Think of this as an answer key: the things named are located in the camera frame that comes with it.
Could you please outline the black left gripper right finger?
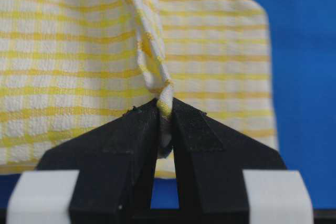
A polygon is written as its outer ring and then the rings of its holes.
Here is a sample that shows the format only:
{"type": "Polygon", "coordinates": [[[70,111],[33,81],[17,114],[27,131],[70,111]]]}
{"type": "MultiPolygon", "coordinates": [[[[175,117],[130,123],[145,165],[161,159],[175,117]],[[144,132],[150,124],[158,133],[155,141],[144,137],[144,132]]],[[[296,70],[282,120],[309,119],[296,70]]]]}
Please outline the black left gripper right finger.
{"type": "Polygon", "coordinates": [[[275,149],[178,99],[173,145],[180,209],[196,222],[313,222],[300,173],[275,149]]]}

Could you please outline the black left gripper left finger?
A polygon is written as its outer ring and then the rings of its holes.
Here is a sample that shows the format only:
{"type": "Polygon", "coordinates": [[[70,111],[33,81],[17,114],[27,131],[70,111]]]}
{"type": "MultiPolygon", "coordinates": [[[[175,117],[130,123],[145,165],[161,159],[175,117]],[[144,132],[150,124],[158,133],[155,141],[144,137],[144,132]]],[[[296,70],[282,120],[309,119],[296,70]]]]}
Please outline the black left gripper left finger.
{"type": "Polygon", "coordinates": [[[154,174],[156,100],[47,150],[20,176],[7,223],[126,223],[143,171],[154,174]]]}

